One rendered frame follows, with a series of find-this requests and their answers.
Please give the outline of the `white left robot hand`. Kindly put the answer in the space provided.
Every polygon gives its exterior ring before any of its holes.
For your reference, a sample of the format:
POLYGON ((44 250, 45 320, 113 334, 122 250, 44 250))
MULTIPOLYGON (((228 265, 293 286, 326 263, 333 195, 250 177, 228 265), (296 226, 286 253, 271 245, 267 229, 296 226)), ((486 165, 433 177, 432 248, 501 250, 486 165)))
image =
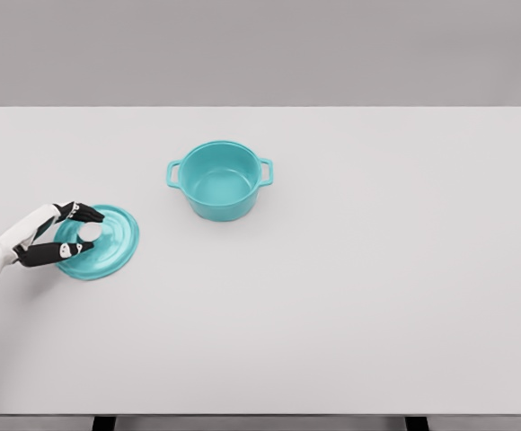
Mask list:
POLYGON ((94 247, 92 242, 47 242, 35 244, 51 226, 73 220, 82 223, 102 223, 105 215, 84 203, 45 204, 0 235, 4 246, 24 267, 34 268, 59 263, 94 247))

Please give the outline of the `teal pot lid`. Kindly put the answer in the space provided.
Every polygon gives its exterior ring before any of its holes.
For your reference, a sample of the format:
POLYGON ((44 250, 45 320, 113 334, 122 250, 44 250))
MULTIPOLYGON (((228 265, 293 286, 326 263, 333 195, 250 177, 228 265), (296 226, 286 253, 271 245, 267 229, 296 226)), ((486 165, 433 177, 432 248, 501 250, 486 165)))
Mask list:
POLYGON ((120 270, 134 255, 139 242, 136 219, 125 209, 113 205, 95 205, 104 215, 100 236, 94 247, 56 264, 66 275, 80 280, 95 280, 120 270))

